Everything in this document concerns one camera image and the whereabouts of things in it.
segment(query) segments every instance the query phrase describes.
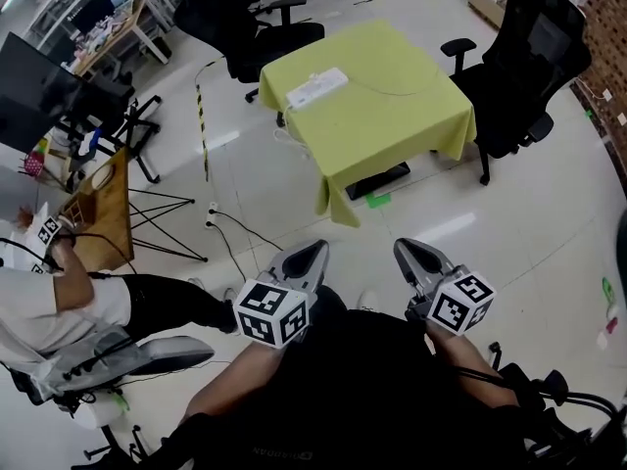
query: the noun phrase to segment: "mesh chair back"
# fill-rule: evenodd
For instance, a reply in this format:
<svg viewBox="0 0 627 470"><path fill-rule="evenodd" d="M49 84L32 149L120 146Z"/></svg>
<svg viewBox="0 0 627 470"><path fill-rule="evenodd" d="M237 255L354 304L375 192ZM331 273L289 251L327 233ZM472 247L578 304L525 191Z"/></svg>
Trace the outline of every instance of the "mesh chair back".
<svg viewBox="0 0 627 470"><path fill-rule="evenodd" d="M243 58L250 54L258 23L238 0L182 0L174 22L185 33L218 49L236 77Z"/></svg>
<svg viewBox="0 0 627 470"><path fill-rule="evenodd" d="M591 63L585 18L568 0L507 0L503 26L483 61L507 78L535 115Z"/></svg>

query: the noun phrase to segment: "yellow-green tablecloth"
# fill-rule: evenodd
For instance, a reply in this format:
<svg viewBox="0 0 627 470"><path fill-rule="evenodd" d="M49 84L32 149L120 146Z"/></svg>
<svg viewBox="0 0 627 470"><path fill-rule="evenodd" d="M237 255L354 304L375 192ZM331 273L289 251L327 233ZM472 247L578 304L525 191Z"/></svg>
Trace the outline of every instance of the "yellow-green tablecloth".
<svg viewBox="0 0 627 470"><path fill-rule="evenodd" d="M458 160L476 135L474 110L427 53L385 21L351 26L270 63L260 99L284 112L288 92L333 67L348 85L285 116L322 173L316 212L330 207L333 221L359 226L343 190L428 150Z"/></svg>

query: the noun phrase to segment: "white shirt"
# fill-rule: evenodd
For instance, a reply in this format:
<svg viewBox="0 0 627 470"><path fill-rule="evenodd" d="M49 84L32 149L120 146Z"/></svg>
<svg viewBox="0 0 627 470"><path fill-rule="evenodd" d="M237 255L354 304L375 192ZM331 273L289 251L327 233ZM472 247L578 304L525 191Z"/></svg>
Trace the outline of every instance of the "white shirt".
<svg viewBox="0 0 627 470"><path fill-rule="evenodd" d="M92 320L124 326L130 320L130 294L121 278L92 280L94 299L80 311L57 313L54 277L0 268L0 321L24 343L42 354L52 353L94 330ZM0 361L25 362L28 357L0 341Z"/></svg>

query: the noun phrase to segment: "white power strip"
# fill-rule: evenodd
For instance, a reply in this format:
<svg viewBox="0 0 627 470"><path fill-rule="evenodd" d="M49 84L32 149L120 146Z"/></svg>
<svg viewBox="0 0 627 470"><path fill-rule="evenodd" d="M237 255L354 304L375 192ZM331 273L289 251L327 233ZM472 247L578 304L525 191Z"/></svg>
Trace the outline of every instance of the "white power strip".
<svg viewBox="0 0 627 470"><path fill-rule="evenodd" d="M320 74L313 74L307 83L287 93L287 102L297 111L349 83L349 78L339 69L332 68Z"/></svg>

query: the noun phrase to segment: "brick wall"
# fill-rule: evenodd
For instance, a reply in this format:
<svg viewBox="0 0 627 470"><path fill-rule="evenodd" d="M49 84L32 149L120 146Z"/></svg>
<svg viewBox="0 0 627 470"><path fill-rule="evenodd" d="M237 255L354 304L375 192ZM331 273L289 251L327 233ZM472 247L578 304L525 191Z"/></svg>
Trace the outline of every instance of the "brick wall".
<svg viewBox="0 0 627 470"><path fill-rule="evenodd" d="M624 167L627 125L621 127L617 117L620 113L627 116L627 0L588 0L584 13L587 16L584 41L593 61L581 77L597 96L609 89L613 98L607 102L594 99L584 89L582 92L612 138Z"/></svg>

